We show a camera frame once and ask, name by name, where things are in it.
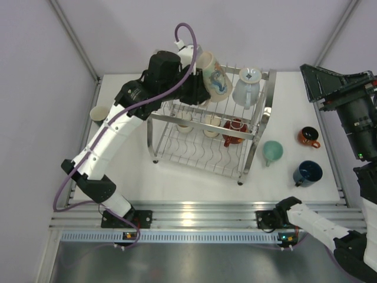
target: white wall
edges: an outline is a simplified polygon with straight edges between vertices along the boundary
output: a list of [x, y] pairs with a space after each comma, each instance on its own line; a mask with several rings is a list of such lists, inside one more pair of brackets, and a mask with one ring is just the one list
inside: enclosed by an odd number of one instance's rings
[[32, 282], [94, 91], [46, 0], [0, 1], [0, 282]]
[[[361, 1], [324, 60], [322, 64], [324, 68], [343, 74], [372, 70], [377, 75], [376, 10], [376, 1]], [[360, 189], [352, 168], [363, 166], [365, 162], [355, 159], [336, 112], [327, 112], [324, 114], [324, 118], [329, 128], [330, 138], [336, 145], [335, 152], [341, 165], [340, 169], [345, 180], [349, 201], [353, 205], [360, 206]]]
[[[100, 73], [137, 73], [153, 51], [175, 51], [189, 23], [203, 49], [238, 66], [298, 70], [314, 63], [345, 9], [343, 0], [59, 0]], [[188, 32], [182, 39], [190, 42]]]

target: wire rack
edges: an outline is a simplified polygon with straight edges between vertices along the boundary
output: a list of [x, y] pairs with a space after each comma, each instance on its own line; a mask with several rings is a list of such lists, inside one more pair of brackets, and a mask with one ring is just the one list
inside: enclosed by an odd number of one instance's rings
[[[233, 86], [237, 83], [240, 71], [236, 67], [223, 66], [232, 81]], [[154, 158], [158, 160], [169, 160], [184, 165], [208, 170], [220, 175], [232, 177], [243, 183], [244, 175], [248, 174], [251, 162], [254, 156], [255, 148], [260, 136], [263, 133], [265, 124], [261, 125], [263, 115], [268, 117], [271, 111], [273, 91], [275, 88], [276, 72], [270, 70], [263, 73], [261, 91], [258, 101], [250, 109], [237, 105], [230, 95], [226, 100], [218, 103], [210, 103], [207, 107], [188, 106], [178, 100], [163, 103], [161, 109], [152, 113], [148, 119], [147, 140], [148, 149]], [[192, 116], [191, 121], [177, 118], [179, 111], [188, 112]], [[206, 124], [206, 116], [220, 117], [220, 126]], [[242, 119], [247, 124], [248, 132], [242, 133], [231, 129], [224, 128], [227, 121], [235, 118]], [[153, 119], [165, 121], [161, 135], [153, 133]], [[192, 127], [193, 130], [187, 134], [177, 130], [177, 125]], [[219, 135], [209, 138], [204, 135], [203, 130], [215, 131]], [[224, 146], [225, 139], [223, 135], [239, 137], [244, 139], [240, 144], [231, 144], [229, 147]], [[153, 137], [160, 136], [156, 150], [153, 148]]]

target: black and orange mug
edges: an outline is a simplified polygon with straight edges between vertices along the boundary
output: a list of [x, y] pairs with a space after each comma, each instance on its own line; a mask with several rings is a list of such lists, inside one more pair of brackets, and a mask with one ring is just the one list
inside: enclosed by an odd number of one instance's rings
[[313, 127], [303, 128], [297, 135], [297, 139], [305, 146], [312, 146], [316, 149], [320, 148], [320, 143], [317, 141], [319, 133]]

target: brown mug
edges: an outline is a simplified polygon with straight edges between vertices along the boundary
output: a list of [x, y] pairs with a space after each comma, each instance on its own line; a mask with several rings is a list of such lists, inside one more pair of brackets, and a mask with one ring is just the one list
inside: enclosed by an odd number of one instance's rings
[[[231, 129], [234, 131], [242, 131], [244, 133], [249, 132], [247, 129], [247, 124], [243, 123], [242, 119], [239, 118], [235, 118], [232, 121], [227, 121], [224, 125], [224, 128]], [[229, 147], [230, 144], [239, 144], [244, 140], [239, 137], [232, 137], [226, 134], [223, 135], [223, 138], [225, 139], [224, 147]]]
[[312, 146], [316, 149], [320, 148], [320, 143], [317, 141], [319, 133], [313, 127], [303, 128], [297, 135], [297, 139], [305, 146]]

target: metal dish rack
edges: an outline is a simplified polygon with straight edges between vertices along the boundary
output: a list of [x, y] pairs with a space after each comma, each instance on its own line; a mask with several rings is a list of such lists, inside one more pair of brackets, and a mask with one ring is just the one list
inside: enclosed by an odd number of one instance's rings
[[[235, 85], [241, 69], [222, 67], [230, 74], [232, 84]], [[262, 90], [257, 103], [250, 110], [238, 106], [232, 96], [218, 103], [210, 103], [206, 108], [188, 106], [178, 100], [163, 103], [161, 109], [152, 113], [147, 121], [147, 145], [153, 162], [169, 160], [181, 163], [237, 179], [238, 184], [242, 185], [250, 171], [259, 140], [270, 118], [275, 80], [275, 70], [262, 73]], [[178, 111], [190, 112], [192, 121], [177, 118]], [[204, 119], [207, 115], [220, 117], [220, 126], [206, 124]], [[241, 118], [247, 124], [249, 132], [242, 133], [223, 128], [226, 121], [234, 118]], [[153, 147], [153, 119], [166, 122], [156, 149]], [[193, 127], [193, 130], [188, 134], [180, 133], [177, 124]], [[203, 130], [215, 131], [219, 135], [209, 138], [204, 135]], [[224, 147], [223, 134], [245, 140], [240, 144]]]

